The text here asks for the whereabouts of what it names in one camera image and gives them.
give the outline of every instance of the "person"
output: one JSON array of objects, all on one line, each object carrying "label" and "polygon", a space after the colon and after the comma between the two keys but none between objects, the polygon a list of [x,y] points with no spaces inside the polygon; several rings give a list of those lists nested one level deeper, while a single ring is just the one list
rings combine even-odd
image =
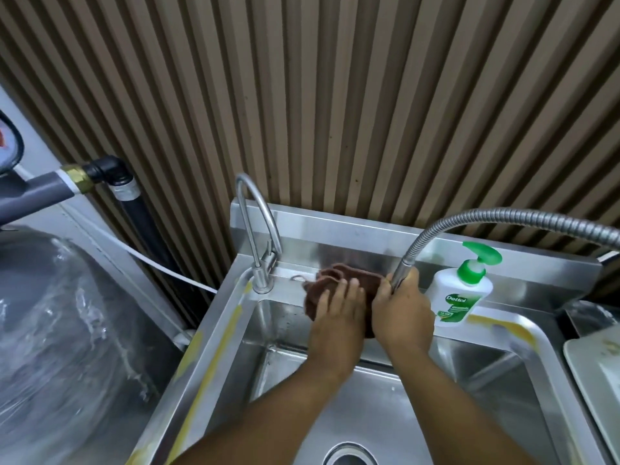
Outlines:
[{"label": "person", "polygon": [[[341,281],[322,294],[296,372],[203,437],[174,465],[290,465],[314,421],[353,373],[364,343],[366,295]],[[399,375],[435,465],[535,461],[429,357],[435,314],[412,269],[392,294],[385,278],[372,305],[373,331]]]}]

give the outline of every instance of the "sink drain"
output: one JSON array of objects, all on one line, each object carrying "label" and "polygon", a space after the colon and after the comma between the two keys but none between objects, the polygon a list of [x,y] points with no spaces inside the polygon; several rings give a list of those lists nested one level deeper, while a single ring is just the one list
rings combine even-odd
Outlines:
[{"label": "sink drain", "polygon": [[327,454],[323,465],[377,465],[377,462],[361,445],[344,442]]}]

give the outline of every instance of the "green pump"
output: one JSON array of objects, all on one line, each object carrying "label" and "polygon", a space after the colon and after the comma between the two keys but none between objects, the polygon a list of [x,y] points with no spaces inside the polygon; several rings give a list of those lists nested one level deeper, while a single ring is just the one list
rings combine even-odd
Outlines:
[{"label": "green pump", "polygon": [[495,266],[501,263],[501,254],[495,248],[475,241],[464,241],[463,246],[472,250],[477,259],[468,259],[456,270],[458,278],[470,285],[476,285],[487,273],[485,265]]}]

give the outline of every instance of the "hand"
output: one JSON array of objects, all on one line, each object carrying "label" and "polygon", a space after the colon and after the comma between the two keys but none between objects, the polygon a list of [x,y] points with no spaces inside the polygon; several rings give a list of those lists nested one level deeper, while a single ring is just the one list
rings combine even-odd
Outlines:
[{"label": "hand", "polygon": [[395,350],[420,350],[427,354],[433,340],[435,314],[429,299],[418,289],[418,270],[412,268],[392,294],[392,274],[381,281],[373,300],[373,331],[391,357]]},{"label": "hand", "polygon": [[366,294],[357,279],[341,280],[332,301],[324,291],[308,341],[307,367],[340,386],[360,360],[364,344]]}]

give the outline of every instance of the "soap dispenser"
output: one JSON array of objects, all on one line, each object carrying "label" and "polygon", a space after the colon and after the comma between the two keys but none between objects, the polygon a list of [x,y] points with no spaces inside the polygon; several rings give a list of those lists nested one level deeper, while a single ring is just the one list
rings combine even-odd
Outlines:
[{"label": "soap dispenser", "polygon": [[471,309],[493,291],[493,283],[485,277],[485,265],[501,263],[500,253],[483,243],[463,242],[477,259],[468,259],[458,269],[449,268],[435,273],[426,291],[436,326],[454,326],[465,321]]}]

